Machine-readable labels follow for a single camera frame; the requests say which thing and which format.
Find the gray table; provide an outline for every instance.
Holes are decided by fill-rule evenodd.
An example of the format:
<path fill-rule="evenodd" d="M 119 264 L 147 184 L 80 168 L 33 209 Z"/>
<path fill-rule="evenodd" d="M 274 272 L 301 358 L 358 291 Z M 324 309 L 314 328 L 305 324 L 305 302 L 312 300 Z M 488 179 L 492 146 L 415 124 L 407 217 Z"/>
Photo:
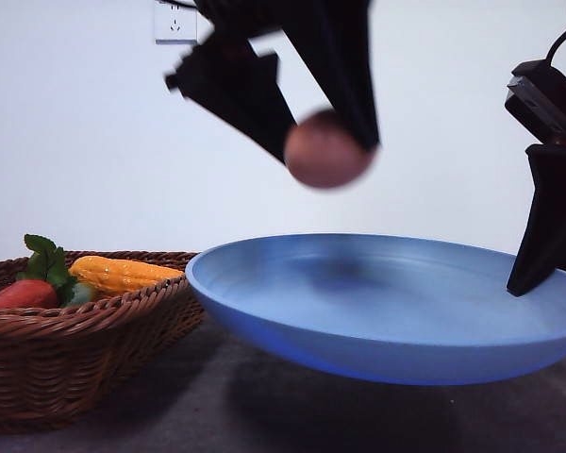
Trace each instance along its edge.
<path fill-rule="evenodd" d="M 566 452 L 566 360 L 466 387 L 331 376 L 207 319 L 77 424 L 0 436 L 0 453 Z"/>

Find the green leaf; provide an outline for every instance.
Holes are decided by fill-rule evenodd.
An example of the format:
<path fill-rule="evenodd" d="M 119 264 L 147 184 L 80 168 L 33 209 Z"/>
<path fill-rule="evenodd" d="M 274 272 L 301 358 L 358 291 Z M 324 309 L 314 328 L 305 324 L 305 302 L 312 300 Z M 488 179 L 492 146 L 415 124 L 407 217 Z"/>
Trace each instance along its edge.
<path fill-rule="evenodd" d="M 61 305 L 67 304 L 74 296 L 77 278 L 69 274 L 63 247 L 57 247 L 51 240 L 35 234 L 25 234 L 25 245 L 34 253 L 29 257 L 25 270 L 17 274 L 17 279 L 45 280 L 55 288 Z"/>
<path fill-rule="evenodd" d="M 67 307 L 75 296 L 74 286 L 77 284 L 77 278 L 70 277 L 65 284 L 57 289 L 57 297 L 62 307 Z"/>
<path fill-rule="evenodd" d="M 58 289 L 70 278 L 67 266 L 65 266 L 65 251 L 63 247 L 59 247 L 53 252 L 51 263 L 46 268 L 46 281 Z"/>

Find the blue plate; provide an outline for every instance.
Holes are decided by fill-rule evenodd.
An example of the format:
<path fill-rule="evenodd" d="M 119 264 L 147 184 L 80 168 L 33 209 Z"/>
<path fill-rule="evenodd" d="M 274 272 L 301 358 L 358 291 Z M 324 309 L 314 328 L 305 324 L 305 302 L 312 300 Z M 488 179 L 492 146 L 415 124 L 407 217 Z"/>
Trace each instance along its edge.
<path fill-rule="evenodd" d="M 308 234 L 230 243 L 187 277 L 217 322 L 318 370 L 455 385 L 516 377 L 566 356 L 566 273 L 516 298 L 515 257 L 453 243 Z"/>

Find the white backdrop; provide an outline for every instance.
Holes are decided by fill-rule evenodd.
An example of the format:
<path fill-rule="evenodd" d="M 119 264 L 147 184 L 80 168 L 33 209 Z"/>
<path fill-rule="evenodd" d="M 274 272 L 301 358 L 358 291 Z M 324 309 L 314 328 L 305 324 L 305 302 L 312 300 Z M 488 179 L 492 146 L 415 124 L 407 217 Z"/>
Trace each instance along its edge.
<path fill-rule="evenodd" d="M 384 148 L 333 192 L 165 89 L 190 48 L 153 43 L 152 2 L 0 0 L 0 260 L 27 254 L 26 232 L 68 249 L 351 231 L 517 250 L 535 140 L 505 112 L 506 85 L 566 28 L 566 0 L 374 0 Z M 326 105 L 284 36 L 255 46 L 282 58 L 297 117 Z"/>

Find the brown ball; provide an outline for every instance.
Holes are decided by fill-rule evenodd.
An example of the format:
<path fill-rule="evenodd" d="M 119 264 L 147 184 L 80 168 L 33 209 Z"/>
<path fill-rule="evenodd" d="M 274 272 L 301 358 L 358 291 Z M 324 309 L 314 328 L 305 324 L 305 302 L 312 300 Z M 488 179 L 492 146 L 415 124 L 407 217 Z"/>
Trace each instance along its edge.
<path fill-rule="evenodd" d="M 285 146 L 285 163 L 298 181 L 330 189 L 360 176 L 374 159 L 346 130 L 334 110 L 319 111 L 295 126 Z"/>

